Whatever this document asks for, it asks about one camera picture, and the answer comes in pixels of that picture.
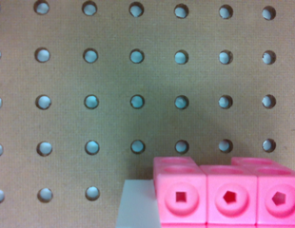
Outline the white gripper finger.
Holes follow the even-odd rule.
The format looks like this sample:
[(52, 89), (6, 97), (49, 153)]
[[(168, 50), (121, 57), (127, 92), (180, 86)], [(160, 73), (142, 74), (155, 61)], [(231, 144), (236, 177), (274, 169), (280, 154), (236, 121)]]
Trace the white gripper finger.
[(115, 228), (161, 228), (153, 180), (125, 180)]

